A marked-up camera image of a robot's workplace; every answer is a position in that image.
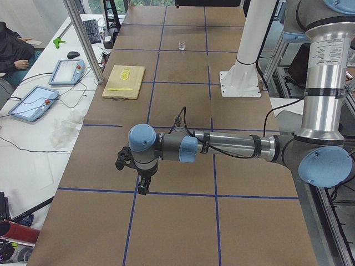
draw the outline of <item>red can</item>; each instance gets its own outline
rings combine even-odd
[[[3,221],[0,223],[0,238],[36,243],[39,230],[18,223]]]

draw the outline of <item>black jacket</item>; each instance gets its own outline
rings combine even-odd
[[[17,32],[0,22],[0,72],[16,71],[15,61],[28,60],[34,56],[32,45],[20,40]]]

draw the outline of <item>computer mouse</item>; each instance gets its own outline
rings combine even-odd
[[[68,53],[67,58],[68,59],[73,59],[73,58],[78,57],[78,56],[80,56],[80,54],[78,52],[71,51],[71,52]]]

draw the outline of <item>keyboard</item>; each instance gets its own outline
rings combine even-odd
[[[89,21],[83,21],[84,28],[88,34],[91,43],[100,43],[101,37],[99,33],[99,27],[96,19],[91,19]]]

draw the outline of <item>printed label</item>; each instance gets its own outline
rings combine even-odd
[[[344,38],[322,40],[312,43],[308,68],[340,64],[346,67],[346,58],[344,60],[343,51]]]

